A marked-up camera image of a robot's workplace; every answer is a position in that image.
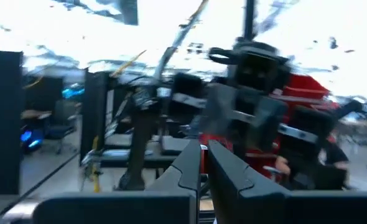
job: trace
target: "desk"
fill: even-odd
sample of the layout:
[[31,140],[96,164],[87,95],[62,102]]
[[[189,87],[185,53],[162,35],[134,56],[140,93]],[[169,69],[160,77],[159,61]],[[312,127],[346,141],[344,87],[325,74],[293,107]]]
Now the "desk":
[[44,119],[51,116],[51,111],[25,110],[21,113],[21,119]]

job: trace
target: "office chair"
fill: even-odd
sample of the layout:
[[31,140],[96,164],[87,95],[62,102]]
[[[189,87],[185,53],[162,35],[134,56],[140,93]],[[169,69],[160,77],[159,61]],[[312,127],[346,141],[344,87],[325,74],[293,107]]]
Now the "office chair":
[[64,147],[65,137],[76,131],[76,123],[77,108],[74,102],[58,100],[55,103],[51,124],[45,135],[45,139],[58,141],[57,154],[60,154]]

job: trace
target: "floor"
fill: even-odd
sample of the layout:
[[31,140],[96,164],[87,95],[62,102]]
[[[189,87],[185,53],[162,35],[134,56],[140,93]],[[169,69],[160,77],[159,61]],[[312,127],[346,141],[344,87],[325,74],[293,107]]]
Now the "floor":
[[[80,133],[71,134],[65,142],[78,148]],[[352,161],[350,184],[361,190],[367,190],[367,168],[365,166],[367,164],[367,149],[356,148],[350,144],[344,145],[344,148]],[[29,192],[27,200],[38,201],[55,194],[79,191],[82,187],[82,181],[80,169],[78,168],[78,156],[75,156],[75,154],[73,150],[66,149],[61,155],[56,155],[54,149],[47,144],[34,155],[26,157],[22,163],[21,195]],[[51,176],[48,181],[31,192],[31,188],[35,187],[44,177],[64,163],[66,163],[65,166]],[[104,174],[100,177],[102,191],[112,191],[113,186],[117,184],[116,181],[123,173],[124,169],[105,169]],[[154,170],[144,170],[143,174],[147,185],[154,181]],[[90,182],[84,182],[83,190],[91,192],[93,185]],[[3,210],[17,198],[18,196],[0,196],[0,212],[5,212]],[[212,209],[212,202],[209,200],[203,201],[201,207],[204,210],[210,210]],[[32,208],[24,207],[23,209],[30,211]]]

